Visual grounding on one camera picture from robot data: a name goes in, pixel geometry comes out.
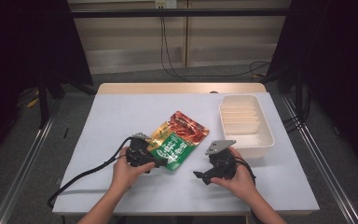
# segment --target white plastic tray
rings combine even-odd
[[[228,95],[220,105],[220,118],[227,140],[244,158],[263,157],[274,145],[269,124],[254,95]]]

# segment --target snack bag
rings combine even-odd
[[[208,135],[209,130],[193,119],[176,111],[152,134],[149,150],[156,158],[168,159],[167,169],[173,171]]]

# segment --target person's right hand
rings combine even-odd
[[[229,147],[229,150],[234,157],[242,158],[241,154],[234,147]],[[258,194],[248,169],[240,164],[237,164],[237,172],[232,179],[213,177],[211,182],[229,189],[235,196],[246,202],[253,195]]]

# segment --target white wall panel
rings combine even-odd
[[[151,9],[154,1],[69,0],[71,9]],[[289,0],[197,0],[190,8],[288,8]],[[178,1],[186,8],[187,1]],[[174,67],[270,61],[284,17],[165,18]],[[76,19],[92,74],[160,69],[160,18]],[[163,60],[168,64],[165,50]]]

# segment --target black curtain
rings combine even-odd
[[[47,14],[69,10],[66,0],[0,0],[0,141],[20,92],[37,87],[42,72],[50,85],[59,76],[92,85],[74,20]]]

